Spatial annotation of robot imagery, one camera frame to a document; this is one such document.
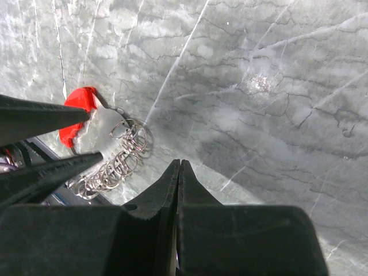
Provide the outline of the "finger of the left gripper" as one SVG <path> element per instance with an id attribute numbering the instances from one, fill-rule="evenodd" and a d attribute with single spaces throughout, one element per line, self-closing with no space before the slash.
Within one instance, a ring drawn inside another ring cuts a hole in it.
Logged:
<path id="1" fill-rule="evenodd" d="M 81 108 L 1 95 L 1 146 L 63 129 L 89 119 Z"/>
<path id="2" fill-rule="evenodd" d="M 1 174 L 1 208 L 41 203 L 65 182 L 102 160 L 102 154 L 96 152 Z"/>

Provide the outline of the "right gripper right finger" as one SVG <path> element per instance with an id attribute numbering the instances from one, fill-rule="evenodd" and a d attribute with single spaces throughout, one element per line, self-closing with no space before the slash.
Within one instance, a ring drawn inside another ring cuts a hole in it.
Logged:
<path id="1" fill-rule="evenodd" d="M 316 231 L 303 209 L 224 205 L 187 160 L 178 176 L 178 258 L 183 275 L 327 275 Z"/>

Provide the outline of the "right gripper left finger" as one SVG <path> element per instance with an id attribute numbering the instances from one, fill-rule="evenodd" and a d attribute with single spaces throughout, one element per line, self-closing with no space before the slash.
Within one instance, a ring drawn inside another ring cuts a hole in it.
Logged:
<path id="1" fill-rule="evenodd" d="M 1 274 L 175 275 L 179 167 L 121 206 L 1 208 Z"/>

